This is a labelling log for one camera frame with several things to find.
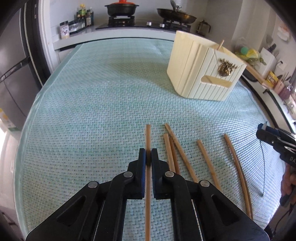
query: plastic bag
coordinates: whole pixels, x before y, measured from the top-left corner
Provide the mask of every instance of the plastic bag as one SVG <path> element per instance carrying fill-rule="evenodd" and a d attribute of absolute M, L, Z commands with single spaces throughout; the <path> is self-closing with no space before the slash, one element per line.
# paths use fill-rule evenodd
<path fill-rule="evenodd" d="M 260 53 L 257 50 L 250 48 L 243 37 L 237 40 L 234 53 L 236 56 L 245 60 L 253 67 L 258 63 L 266 65 L 263 58 L 261 58 Z"/>

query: refrigerator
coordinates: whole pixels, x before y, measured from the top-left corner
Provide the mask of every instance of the refrigerator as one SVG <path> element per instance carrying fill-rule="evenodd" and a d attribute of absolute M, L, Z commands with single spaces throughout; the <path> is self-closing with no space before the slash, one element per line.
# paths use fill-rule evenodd
<path fill-rule="evenodd" d="M 0 32 L 0 108 L 21 130 L 50 76 L 38 28 L 38 0 L 27 1 Z"/>

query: gas stove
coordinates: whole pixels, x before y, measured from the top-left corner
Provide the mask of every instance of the gas stove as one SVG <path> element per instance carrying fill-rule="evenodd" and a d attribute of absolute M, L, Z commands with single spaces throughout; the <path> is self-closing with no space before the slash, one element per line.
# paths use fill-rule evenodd
<path fill-rule="evenodd" d="M 102 28 L 114 28 L 114 27 L 138 27 L 138 28 L 154 28 L 154 29 L 164 29 L 168 31 L 181 30 L 184 32 L 190 32 L 190 25 L 184 24 L 172 20 L 163 20 L 163 22 L 139 22 L 135 23 L 135 17 L 129 16 L 126 18 L 109 17 L 108 24 L 103 24 L 96 29 Z"/>
<path fill-rule="evenodd" d="M 135 16 L 127 18 L 109 17 L 108 27 L 132 27 L 135 25 Z"/>
<path fill-rule="evenodd" d="M 190 28 L 191 28 L 191 26 L 189 24 L 180 23 L 177 21 L 167 20 L 167 19 L 163 20 L 163 24 L 165 25 L 165 27 L 164 27 L 165 29 L 170 29 L 170 30 L 174 30 L 174 31 L 181 30 L 181 31 L 189 33 Z"/>

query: bamboo stick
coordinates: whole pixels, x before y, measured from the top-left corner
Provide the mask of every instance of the bamboo stick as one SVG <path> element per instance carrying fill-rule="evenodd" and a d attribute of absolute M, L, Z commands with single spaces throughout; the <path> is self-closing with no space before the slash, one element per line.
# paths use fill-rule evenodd
<path fill-rule="evenodd" d="M 167 133 L 163 134 L 163 138 L 165 139 L 165 148 L 166 148 L 167 156 L 168 156 L 168 167 L 170 168 L 171 172 L 176 172 L 174 160 L 173 160 L 173 154 L 172 154 L 172 150 L 170 148 L 170 139 L 168 137 L 168 134 Z"/>
<path fill-rule="evenodd" d="M 242 168 L 241 168 L 239 160 L 237 158 L 237 154 L 236 154 L 236 152 L 235 152 L 235 150 L 233 148 L 233 145 L 232 145 L 228 135 L 224 134 L 224 138 L 225 138 L 226 143 L 227 143 L 227 145 L 228 145 L 228 147 L 229 147 L 229 149 L 231 151 L 232 157 L 234 159 L 234 164 L 235 164 L 235 166 L 237 168 L 237 172 L 239 174 L 239 179 L 240 179 L 240 182 L 241 182 L 241 185 L 242 185 L 242 190 L 243 190 L 243 193 L 244 193 L 244 201 L 246 203 L 247 215 L 249 216 L 249 218 L 252 218 L 252 215 L 251 215 L 252 207 L 251 207 L 251 203 L 250 203 L 250 199 L 249 199 L 250 194 L 249 194 L 249 191 L 248 191 L 248 188 L 247 188 L 247 182 L 246 182 L 246 180 L 244 178 L 244 174 L 242 172 Z"/>
<path fill-rule="evenodd" d="M 170 137 L 170 149 L 172 150 L 172 155 L 173 155 L 173 160 L 174 160 L 176 173 L 178 175 L 181 175 L 180 167 L 179 167 L 179 164 L 178 164 L 178 158 L 177 158 L 177 154 L 176 154 L 176 150 L 175 150 L 175 146 L 174 146 L 174 141 L 173 141 L 173 139 L 171 137 Z"/>
<path fill-rule="evenodd" d="M 224 43 L 224 40 L 221 41 L 220 45 L 218 46 L 217 50 L 220 50 L 220 48 L 222 47 L 222 44 Z"/>
<path fill-rule="evenodd" d="M 145 241 L 150 241 L 150 220 L 151 220 L 151 125 L 146 125 L 146 198 L 145 198 Z"/>
<path fill-rule="evenodd" d="M 203 155 L 203 157 L 205 159 L 205 162 L 207 163 L 207 166 L 208 166 L 208 168 L 210 170 L 210 173 L 212 175 L 212 178 L 214 180 L 214 183 L 215 183 L 216 188 L 219 191 L 221 191 L 221 187 L 220 187 L 218 178 L 216 176 L 216 172 L 215 172 L 214 166 L 213 166 L 213 164 L 212 164 L 212 162 L 211 162 L 211 160 L 210 160 L 210 158 L 209 158 L 209 156 L 207 154 L 207 151 L 206 151 L 204 145 L 202 144 L 202 140 L 201 139 L 197 140 L 197 144 L 198 144 L 198 146 L 200 148 L 200 151 L 201 151 L 201 153 L 202 153 L 202 155 Z"/>
<path fill-rule="evenodd" d="M 193 179 L 193 181 L 195 183 L 198 183 L 198 178 L 197 178 L 197 176 L 195 174 L 195 171 L 193 170 L 192 166 L 190 165 L 190 162 L 187 159 L 187 156 L 186 156 L 183 148 L 181 147 L 176 135 L 174 134 L 174 132 L 172 131 L 172 129 L 169 126 L 168 123 L 165 123 L 165 127 L 168 130 L 168 133 L 170 134 L 170 136 L 172 137 L 172 139 L 173 139 L 173 141 L 174 141 L 174 143 L 175 143 L 175 145 L 176 145 L 176 147 L 177 147 L 177 149 L 178 149 L 178 151 L 179 151 L 179 153 L 180 153 L 180 155 L 181 155 L 181 157 L 182 157 L 182 159 L 184 161 L 184 164 L 185 164 L 185 166 L 187 167 L 187 169 L 189 171 L 189 174 L 190 174 L 191 178 Z"/>

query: metal screw head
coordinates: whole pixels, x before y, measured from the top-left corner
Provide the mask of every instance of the metal screw head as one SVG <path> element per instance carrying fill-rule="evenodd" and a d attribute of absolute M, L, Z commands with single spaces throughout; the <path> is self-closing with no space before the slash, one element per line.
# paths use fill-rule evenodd
<path fill-rule="evenodd" d="M 200 182 L 200 184 L 203 186 L 203 187 L 208 187 L 210 185 L 210 183 L 207 181 L 207 180 L 202 180 Z"/>
<path fill-rule="evenodd" d="M 123 175 L 124 175 L 124 177 L 132 177 L 133 173 L 132 172 L 125 172 Z"/>
<path fill-rule="evenodd" d="M 96 188 L 98 183 L 96 181 L 89 182 L 89 188 Z"/>
<path fill-rule="evenodd" d="M 165 173 L 166 177 L 173 177 L 174 175 L 175 174 L 173 172 L 171 172 L 171 171 L 168 171 L 168 172 Z"/>

